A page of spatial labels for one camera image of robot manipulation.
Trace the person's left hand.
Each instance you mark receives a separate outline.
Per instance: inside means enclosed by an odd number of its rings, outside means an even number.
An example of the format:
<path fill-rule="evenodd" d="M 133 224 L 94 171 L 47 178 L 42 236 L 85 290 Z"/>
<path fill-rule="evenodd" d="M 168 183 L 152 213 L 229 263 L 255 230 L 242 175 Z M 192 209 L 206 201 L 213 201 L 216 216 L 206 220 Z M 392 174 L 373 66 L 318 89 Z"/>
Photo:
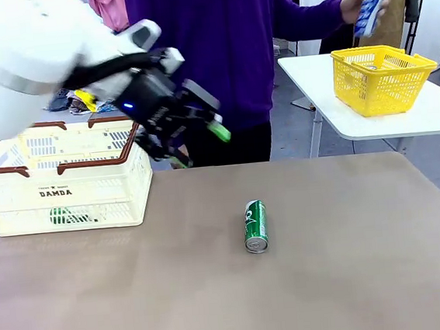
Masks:
<path fill-rule="evenodd" d="M 359 11 L 363 0 L 341 0 L 340 10 L 343 22 L 353 24 L 359 16 Z"/>

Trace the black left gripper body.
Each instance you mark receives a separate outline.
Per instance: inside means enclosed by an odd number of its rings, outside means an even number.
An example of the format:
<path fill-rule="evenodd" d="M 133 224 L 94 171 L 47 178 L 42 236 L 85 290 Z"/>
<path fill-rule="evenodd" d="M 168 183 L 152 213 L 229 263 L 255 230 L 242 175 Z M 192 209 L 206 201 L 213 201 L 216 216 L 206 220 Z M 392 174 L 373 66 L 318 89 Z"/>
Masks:
<path fill-rule="evenodd" d="M 176 84 L 157 68 L 134 74 L 132 82 L 114 100 L 114 106 L 148 132 L 177 130 L 172 117 L 177 107 Z"/>

